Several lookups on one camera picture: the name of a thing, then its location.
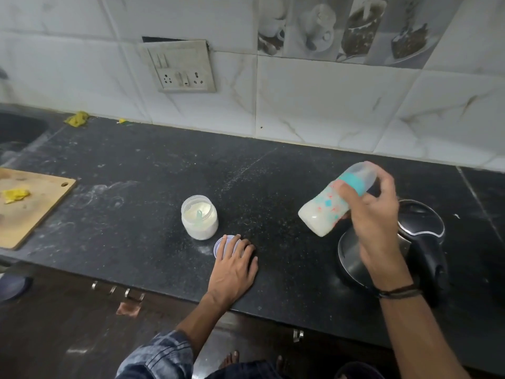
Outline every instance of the wrist bracelet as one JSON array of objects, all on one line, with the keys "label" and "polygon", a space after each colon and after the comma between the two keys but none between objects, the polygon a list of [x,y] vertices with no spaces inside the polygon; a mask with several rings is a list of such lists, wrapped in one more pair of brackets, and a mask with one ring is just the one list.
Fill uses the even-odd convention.
[{"label": "wrist bracelet", "polygon": [[413,298],[421,295],[423,292],[416,285],[408,285],[391,291],[382,291],[377,289],[376,296],[379,299],[404,299]]}]

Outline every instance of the black granite countertop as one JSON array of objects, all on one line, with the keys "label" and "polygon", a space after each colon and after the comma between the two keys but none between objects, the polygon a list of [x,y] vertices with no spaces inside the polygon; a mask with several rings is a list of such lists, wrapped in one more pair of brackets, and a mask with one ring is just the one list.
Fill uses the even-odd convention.
[{"label": "black granite countertop", "polygon": [[[335,273],[349,224],[319,238],[297,215],[348,166],[368,159],[394,175],[400,197],[442,216],[452,291],[436,317],[462,363],[505,375],[505,216],[493,203],[504,194],[503,174],[103,118],[51,127],[54,136],[7,167],[78,185],[21,249],[0,254],[197,302],[214,243],[240,233],[256,245],[260,271],[233,310],[389,346],[378,302]],[[195,194],[218,211],[208,241],[193,240],[181,223],[181,204]]]}]

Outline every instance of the sink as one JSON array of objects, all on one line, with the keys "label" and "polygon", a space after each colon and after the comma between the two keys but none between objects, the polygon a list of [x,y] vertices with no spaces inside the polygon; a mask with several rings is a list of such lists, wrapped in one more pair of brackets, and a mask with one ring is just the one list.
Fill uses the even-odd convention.
[{"label": "sink", "polygon": [[16,156],[47,129],[43,120],[0,112],[0,165]]}]

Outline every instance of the hand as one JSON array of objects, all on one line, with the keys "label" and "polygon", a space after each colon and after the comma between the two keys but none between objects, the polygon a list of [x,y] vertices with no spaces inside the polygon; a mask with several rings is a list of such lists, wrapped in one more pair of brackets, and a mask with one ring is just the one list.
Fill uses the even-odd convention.
[{"label": "hand", "polygon": [[380,196],[366,193],[363,197],[346,183],[337,188],[349,204],[352,225],[360,240],[360,257],[375,286],[394,290],[412,284],[407,264],[398,245],[398,199],[395,181],[381,167],[376,168],[380,180]]},{"label": "hand", "polygon": [[[237,248],[234,253],[233,248],[236,243]],[[216,263],[207,293],[226,311],[253,285],[258,267],[257,257],[254,257],[248,270],[251,254],[255,250],[251,242],[241,241],[240,235],[236,235],[226,246],[226,250],[225,244],[226,235],[223,235],[216,253]]]}]

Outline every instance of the wall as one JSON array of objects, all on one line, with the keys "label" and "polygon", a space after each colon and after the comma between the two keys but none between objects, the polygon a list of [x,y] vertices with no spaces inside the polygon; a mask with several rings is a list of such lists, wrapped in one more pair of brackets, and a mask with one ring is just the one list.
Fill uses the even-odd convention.
[{"label": "wall", "polygon": [[[304,0],[286,0],[276,49],[258,36],[284,13],[267,1],[0,0],[0,101],[505,171],[505,0],[424,8],[441,38],[411,63],[378,44],[394,18],[365,56],[300,51]],[[360,5],[339,2],[337,43]],[[157,92],[142,36],[207,39],[218,92]]]}]

